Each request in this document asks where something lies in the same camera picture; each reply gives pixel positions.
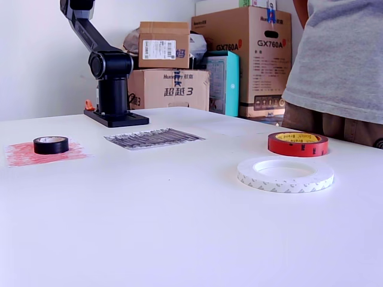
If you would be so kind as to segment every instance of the red tape roll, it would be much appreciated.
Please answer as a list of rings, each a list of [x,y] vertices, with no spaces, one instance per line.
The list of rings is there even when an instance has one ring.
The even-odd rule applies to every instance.
[[[329,151],[329,139],[309,133],[273,133],[269,151],[289,157],[321,157]]]

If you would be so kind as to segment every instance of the red scribble paper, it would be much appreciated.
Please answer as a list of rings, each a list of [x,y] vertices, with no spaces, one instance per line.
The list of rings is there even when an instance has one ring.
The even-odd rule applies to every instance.
[[[33,142],[19,143],[5,148],[8,166],[29,166],[31,164],[53,163],[63,160],[78,160],[90,157],[84,152],[84,148],[76,142],[69,141],[69,151],[63,154],[41,155],[34,151]]]

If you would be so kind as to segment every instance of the white double-sided tape roll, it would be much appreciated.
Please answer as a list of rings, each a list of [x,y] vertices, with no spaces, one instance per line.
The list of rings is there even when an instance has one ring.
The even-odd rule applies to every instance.
[[[275,193],[312,193],[334,181],[328,165],[295,157],[263,157],[238,166],[238,179],[249,187]]]

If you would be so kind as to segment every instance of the person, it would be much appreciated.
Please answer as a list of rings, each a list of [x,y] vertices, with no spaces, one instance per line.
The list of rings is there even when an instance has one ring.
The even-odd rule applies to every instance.
[[[305,28],[282,126],[383,148],[383,0],[294,0]]]

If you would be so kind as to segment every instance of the brown pants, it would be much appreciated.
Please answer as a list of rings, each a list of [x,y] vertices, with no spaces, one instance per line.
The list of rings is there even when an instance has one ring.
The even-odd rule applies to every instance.
[[[286,103],[283,127],[383,149],[383,125],[324,114]]]

